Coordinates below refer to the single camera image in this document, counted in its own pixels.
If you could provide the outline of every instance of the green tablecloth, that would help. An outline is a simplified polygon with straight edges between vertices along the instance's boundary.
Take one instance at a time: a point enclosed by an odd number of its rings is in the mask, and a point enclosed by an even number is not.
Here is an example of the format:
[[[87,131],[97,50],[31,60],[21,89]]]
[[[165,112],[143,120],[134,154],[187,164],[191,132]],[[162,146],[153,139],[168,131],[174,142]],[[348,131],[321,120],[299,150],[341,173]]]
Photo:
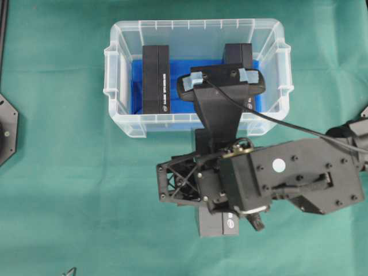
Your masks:
[[[10,0],[1,92],[20,124],[0,168],[0,274],[366,275],[368,201],[327,216],[275,202],[262,232],[242,221],[239,237],[198,238],[193,208],[160,204],[155,175],[191,134],[128,138],[102,88],[119,20],[276,18],[292,46],[287,121],[324,132],[368,104],[367,15],[364,0]],[[276,126],[254,141],[302,137]]]

